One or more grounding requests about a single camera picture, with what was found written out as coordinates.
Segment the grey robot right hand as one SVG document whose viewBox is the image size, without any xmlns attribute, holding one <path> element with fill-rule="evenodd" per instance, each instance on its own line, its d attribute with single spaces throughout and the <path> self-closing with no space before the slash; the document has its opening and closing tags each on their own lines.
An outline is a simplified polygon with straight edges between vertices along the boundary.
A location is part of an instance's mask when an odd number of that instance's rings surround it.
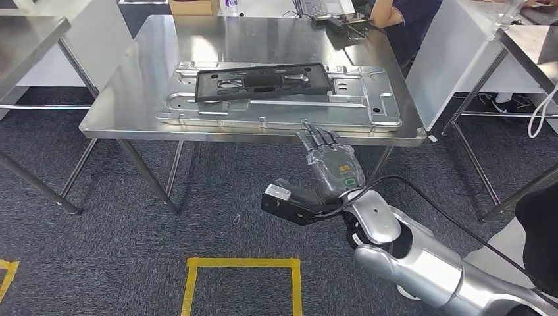
<svg viewBox="0 0 558 316">
<path fill-rule="evenodd" d="M 275 180 L 275 185 L 290 191 L 291 200 L 308 207 L 334 205 L 345 192 L 365 185 L 365 174 L 350 145 L 340 142 L 335 131 L 315 126 L 306 119 L 302 126 L 304 131 L 295 134 L 307 150 L 307 164 L 317 185 L 309 189 L 283 178 Z"/>
</svg>

